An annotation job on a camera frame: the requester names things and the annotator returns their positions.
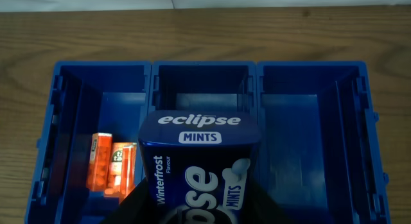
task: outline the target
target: white backdrop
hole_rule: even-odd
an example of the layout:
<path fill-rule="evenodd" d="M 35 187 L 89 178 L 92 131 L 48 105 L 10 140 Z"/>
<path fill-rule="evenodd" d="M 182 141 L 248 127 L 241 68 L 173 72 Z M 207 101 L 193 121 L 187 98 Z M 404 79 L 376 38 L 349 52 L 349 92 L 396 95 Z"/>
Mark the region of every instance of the white backdrop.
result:
<path fill-rule="evenodd" d="M 0 0 L 0 12 L 411 4 L 411 0 Z"/>

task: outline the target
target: tic tac label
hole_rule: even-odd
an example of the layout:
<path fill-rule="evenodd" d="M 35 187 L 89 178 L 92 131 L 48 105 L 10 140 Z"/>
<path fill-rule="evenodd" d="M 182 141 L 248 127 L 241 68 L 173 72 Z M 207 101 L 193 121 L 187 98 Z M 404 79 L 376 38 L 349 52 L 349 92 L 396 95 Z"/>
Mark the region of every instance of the tic tac label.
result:
<path fill-rule="evenodd" d="M 139 142 L 159 223 L 239 223 L 260 138 L 244 113 L 149 114 Z"/>

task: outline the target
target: eclipse mints container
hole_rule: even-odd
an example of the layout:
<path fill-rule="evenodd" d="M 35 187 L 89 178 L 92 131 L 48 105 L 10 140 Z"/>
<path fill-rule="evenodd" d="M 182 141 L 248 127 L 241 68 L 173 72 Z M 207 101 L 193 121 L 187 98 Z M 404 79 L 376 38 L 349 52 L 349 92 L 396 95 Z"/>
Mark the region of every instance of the eclipse mints container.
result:
<path fill-rule="evenodd" d="M 91 136 L 137 142 L 155 110 L 253 117 L 253 177 L 298 224 L 390 223 L 367 68 L 350 61 L 59 62 L 25 222 L 95 224 L 116 209 L 85 186 Z M 145 177 L 136 159 L 134 184 Z"/>
<path fill-rule="evenodd" d="M 139 144 L 159 223 L 239 223 L 260 140 L 246 113 L 150 113 Z"/>

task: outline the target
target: blue storage tray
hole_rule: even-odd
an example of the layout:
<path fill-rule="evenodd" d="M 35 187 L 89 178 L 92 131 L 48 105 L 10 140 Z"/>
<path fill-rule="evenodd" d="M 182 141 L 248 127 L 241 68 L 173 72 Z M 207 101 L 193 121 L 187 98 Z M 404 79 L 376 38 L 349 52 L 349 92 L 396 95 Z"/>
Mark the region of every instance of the blue storage tray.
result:
<path fill-rule="evenodd" d="M 255 176 L 297 223 L 390 223 L 363 62 L 260 62 Z"/>
<path fill-rule="evenodd" d="M 55 66 L 26 223 L 99 220 L 118 207 L 118 198 L 85 188 L 91 135 L 105 132 L 114 142 L 137 142 L 147 115 L 150 71 L 150 62 Z"/>
<path fill-rule="evenodd" d="M 91 134 L 137 142 L 159 109 L 258 119 L 254 176 L 296 223 L 390 223 L 362 62 L 59 62 L 26 223 L 98 223 L 113 211 L 118 199 L 85 188 Z"/>

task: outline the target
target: wooden table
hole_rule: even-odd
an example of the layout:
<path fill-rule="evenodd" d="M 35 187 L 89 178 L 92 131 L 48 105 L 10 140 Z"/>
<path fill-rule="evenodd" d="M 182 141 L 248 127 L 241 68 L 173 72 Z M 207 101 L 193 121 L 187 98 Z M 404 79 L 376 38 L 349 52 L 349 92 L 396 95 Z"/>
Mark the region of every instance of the wooden table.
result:
<path fill-rule="evenodd" d="M 365 60 L 411 223 L 411 6 L 0 13 L 0 223 L 22 223 L 57 60 Z"/>

